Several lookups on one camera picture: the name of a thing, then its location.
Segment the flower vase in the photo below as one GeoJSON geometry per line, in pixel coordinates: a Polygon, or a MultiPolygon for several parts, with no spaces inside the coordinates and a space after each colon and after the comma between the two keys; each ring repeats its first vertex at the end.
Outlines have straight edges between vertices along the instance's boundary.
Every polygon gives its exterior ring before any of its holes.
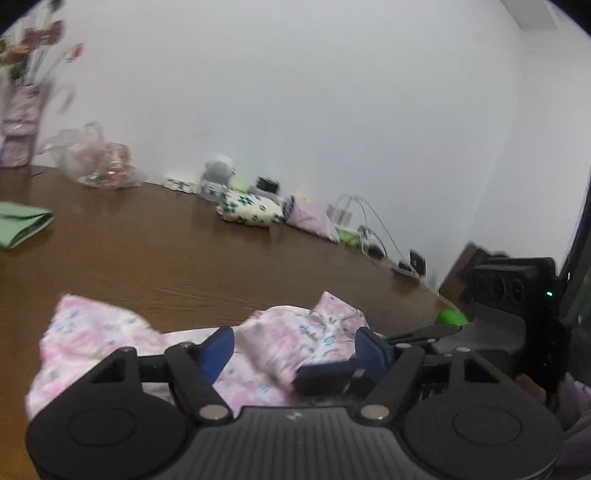
{"type": "Polygon", "coordinates": [[[2,122],[2,133],[5,135],[0,158],[2,168],[23,167],[33,159],[46,90],[40,85],[12,87],[2,122]]]}

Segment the wooden table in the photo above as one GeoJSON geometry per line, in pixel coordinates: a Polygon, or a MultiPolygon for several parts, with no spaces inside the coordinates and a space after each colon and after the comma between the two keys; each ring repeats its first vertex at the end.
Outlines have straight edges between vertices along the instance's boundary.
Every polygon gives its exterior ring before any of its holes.
{"type": "Polygon", "coordinates": [[[1,170],[0,200],[56,215],[0,251],[0,480],[36,478],[24,448],[24,396],[61,293],[134,310],[162,332],[238,325],[273,305],[311,308],[325,290],[385,335],[428,325],[444,308],[358,250],[285,225],[226,223],[213,203],[158,185],[101,191],[53,168],[35,177],[1,170]]]}

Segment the cable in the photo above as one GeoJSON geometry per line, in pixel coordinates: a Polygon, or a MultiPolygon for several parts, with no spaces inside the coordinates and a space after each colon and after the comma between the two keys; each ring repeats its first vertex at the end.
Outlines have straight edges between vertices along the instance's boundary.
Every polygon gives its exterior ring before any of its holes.
{"type": "MultiPolygon", "coordinates": [[[[394,247],[396,247],[396,250],[398,251],[398,255],[400,255],[400,257],[403,260],[406,260],[405,256],[402,254],[402,252],[400,251],[400,249],[398,248],[398,245],[396,244],[396,242],[394,241],[394,238],[392,237],[392,235],[390,234],[389,230],[386,228],[386,226],[384,225],[382,219],[379,217],[379,215],[377,214],[377,212],[374,210],[374,207],[371,206],[371,204],[364,199],[363,197],[354,197],[355,200],[357,200],[357,202],[359,203],[359,200],[361,200],[362,202],[365,202],[367,204],[367,206],[371,209],[371,211],[374,213],[375,217],[378,219],[378,221],[380,222],[380,224],[382,225],[383,229],[386,230],[386,233],[388,234],[388,236],[390,237],[390,240],[392,241],[392,243],[394,244],[394,247]]],[[[410,266],[410,268],[412,268],[414,270],[414,272],[418,275],[418,272],[413,268],[413,266],[410,264],[410,262],[408,263],[408,265],[410,266]]]]}
{"type": "Polygon", "coordinates": [[[417,278],[422,278],[421,275],[419,275],[419,273],[417,272],[417,270],[413,267],[412,263],[410,263],[409,261],[406,260],[406,257],[404,256],[404,254],[402,253],[402,251],[399,249],[398,244],[396,243],[396,241],[394,240],[394,237],[392,236],[392,234],[390,233],[390,231],[388,230],[388,228],[386,227],[386,225],[384,224],[384,222],[382,221],[382,219],[379,217],[378,212],[375,211],[374,207],[372,207],[372,205],[363,197],[360,196],[356,196],[356,195],[347,195],[347,194],[343,194],[341,195],[335,204],[335,208],[338,206],[338,204],[344,199],[347,198],[348,202],[347,205],[350,205],[351,200],[354,200],[363,210],[363,218],[365,220],[365,228],[369,231],[372,232],[373,235],[378,239],[378,241],[380,242],[380,244],[382,246],[384,246],[384,243],[380,240],[380,238],[376,235],[375,232],[373,232],[369,226],[368,226],[368,219],[367,219],[367,214],[365,212],[365,208],[363,206],[363,204],[361,202],[364,202],[369,208],[370,210],[373,212],[373,214],[375,215],[375,217],[378,219],[378,222],[380,222],[380,224],[382,225],[382,228],[386,231],[386,233],[388,234],[390,240],[392,241],[392,243],[394,244],[394,247],[396,248],[398,255],[401,258],[401,261],[407,265],[408,267],[410,267],[411,272],[417,276],[417,278]]]}
{"type": "MultiPolygon", "coordinates": [[[[368,233],[371,233],[371,234],[372,234],[372,235],[373,235],[373,236],[374,236],[374,237],[375,237],[375,238],[378,240],[378,242],[379,242],[379,243],[380,243],[380,245],[382,246],[382,249],[384,250],[384,255],[387,257],[387,256],[388,256],[388,251],[386,250],[386,246],[384,245],[384,242],[382,242],[382,241],[381,241],[381,239],[380,239],[380,237],[378,237],[378,236],[375,234],[375,232],[374,232],[372,229],[370,229],[370,228],[368,227],[368,216],[367,216],[367,214],[365,213],[365,207],[363,206],[363,203],[361,203],[361,202],[360,202],[360,201],[359,201],[357,198],[355,198],[355,197],[350,197],[349,201],[350,201],[350,200],[354,200],[354,201],[355,201],[355,203],[357,203],[357,204],[358,204],[358,205],[361,207],[361,210],[363,211],[363,218],[365,219],[365,238],[367,239],[367,237],[368,237],[368,236],[367,236],[367,234],[368,234],[368,233]]],[[[361,250],[363,251],[363,253],[364,253],[364,254],[366,254],[366,255],[369,257],[369,254],[367,254],[367,252],[366,252],[366,251],[363,249],[363,242],[361,242],[361,250]]]]}

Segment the metal screw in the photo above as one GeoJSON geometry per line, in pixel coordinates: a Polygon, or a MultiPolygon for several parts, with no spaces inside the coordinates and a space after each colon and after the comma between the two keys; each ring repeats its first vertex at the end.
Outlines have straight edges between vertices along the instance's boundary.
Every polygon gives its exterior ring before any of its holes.
{"type": "Polygon", "coordinates": [[[213,403],[199,409],[199,416],[206,420],[223,420],[229,413],[229,410],[223,405],[213,403]]]}
{"type": "Polygon", "coordinates": [[[385,405],[366,405],[361,409],[361,416],[368,420],[383,420],[390,415],[390,409],[385,405]]]}

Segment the purple fabric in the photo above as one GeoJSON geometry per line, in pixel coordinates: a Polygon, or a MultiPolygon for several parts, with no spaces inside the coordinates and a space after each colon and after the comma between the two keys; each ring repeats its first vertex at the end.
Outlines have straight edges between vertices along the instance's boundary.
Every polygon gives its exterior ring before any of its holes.
{"type": "Polygon", "coordinates": [[[567,374],[558,401],[564,446],[550,479],[591,480],[591,388],[567,374]]]}
{"type": "Polygon", "coordinates": [[[334,243],[339,243],[339,234],[328,216],[316,205],[292,197],[289,209],[285,210],[285,222],[334,243]]]}

